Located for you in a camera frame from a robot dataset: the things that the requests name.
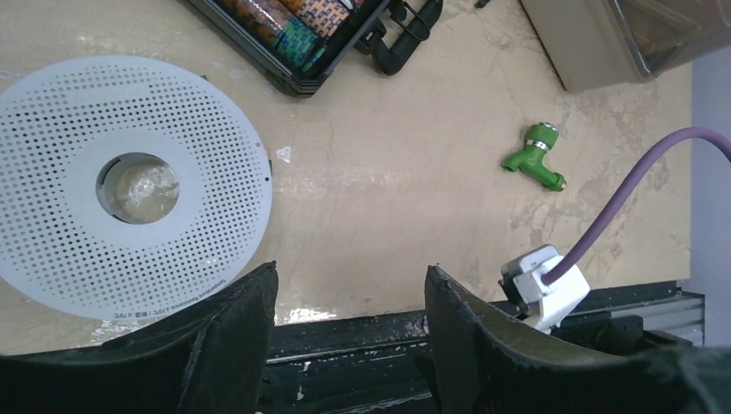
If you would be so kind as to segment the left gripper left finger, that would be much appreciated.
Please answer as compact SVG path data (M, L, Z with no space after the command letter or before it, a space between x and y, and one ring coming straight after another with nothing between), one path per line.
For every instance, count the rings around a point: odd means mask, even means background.
M265 263L218 293L99 346L1 359L4 413L253 413L274 327Z

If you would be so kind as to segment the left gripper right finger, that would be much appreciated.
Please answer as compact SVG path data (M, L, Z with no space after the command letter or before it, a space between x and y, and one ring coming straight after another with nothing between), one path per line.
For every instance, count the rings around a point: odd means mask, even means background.
M533 329L441 268L425 279L434 383L444 413L727 413L728 348L631 356Z

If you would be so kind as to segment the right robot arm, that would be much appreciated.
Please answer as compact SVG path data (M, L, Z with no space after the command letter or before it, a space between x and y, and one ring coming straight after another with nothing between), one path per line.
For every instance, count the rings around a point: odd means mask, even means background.
M596 321L567 321L554 328L551 335L580 347L618 356L659 348L693 347L691 341L679 336L644 329L644 319L635 315Z

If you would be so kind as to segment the black poker set case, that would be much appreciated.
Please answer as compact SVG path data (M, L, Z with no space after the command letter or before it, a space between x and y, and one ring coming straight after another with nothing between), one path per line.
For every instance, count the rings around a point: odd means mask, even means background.
M426 1L187 1L185 6L290 97L315 95L345 55L393 76L431 35L443 3Z

